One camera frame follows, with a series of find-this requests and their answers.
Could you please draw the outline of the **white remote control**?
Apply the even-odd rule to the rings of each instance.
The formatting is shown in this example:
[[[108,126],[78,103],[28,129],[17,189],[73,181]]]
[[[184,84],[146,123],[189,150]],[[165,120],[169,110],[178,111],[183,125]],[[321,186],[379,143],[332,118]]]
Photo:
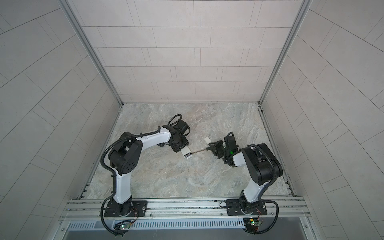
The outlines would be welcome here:
[[[188,146],[185,146],[184,148],[182,148],[181,153],[182,153],[184,159],[191,158],[193,155],[193,153],[191,152],[191,150]]]

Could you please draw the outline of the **black yellow screwdriver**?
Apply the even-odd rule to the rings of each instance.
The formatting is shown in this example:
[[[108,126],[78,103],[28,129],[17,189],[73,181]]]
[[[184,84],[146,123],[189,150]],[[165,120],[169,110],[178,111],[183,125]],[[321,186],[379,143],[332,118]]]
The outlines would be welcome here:
[[[204,148],[202,150],[198,150],[198,151],[192,152],[192,154],[197,154],[197,153],[206,152],[206,151],[210,151],[210,150],[211,150],[211,148],[208,147],[208,148]]]

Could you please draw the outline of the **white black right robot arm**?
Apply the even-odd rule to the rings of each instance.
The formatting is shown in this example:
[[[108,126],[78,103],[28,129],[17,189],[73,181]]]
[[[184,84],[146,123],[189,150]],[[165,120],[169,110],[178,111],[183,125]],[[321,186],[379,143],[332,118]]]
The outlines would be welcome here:
[[[224,140],[209,143],[207,151],[212,151],[224,164],[235,168],[246,166],[251,179],[238,199],[225,201],[229,216],[266,215],[266,203],[262,196],[265,191],[283,175],[282,165],[266,144],[248,145],[239,148],[233,133]]]

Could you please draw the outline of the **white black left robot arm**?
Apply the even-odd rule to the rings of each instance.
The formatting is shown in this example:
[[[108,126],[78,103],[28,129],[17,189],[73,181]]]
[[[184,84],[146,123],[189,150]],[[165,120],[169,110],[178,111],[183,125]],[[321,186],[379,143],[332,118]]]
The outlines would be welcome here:
[[[113,190],[107,198],[108,206],[105,217],[126,217],[134,212],[131,194],[132,171],[138,166],[143,150],[153,146],[170,146],[176,153],[189,145],[187,135],[191,129],[189,125],[179,119],[168,122],[149,133],[131,134],[124,132],[120,138],[103,152],[100,164],[112,173]]]

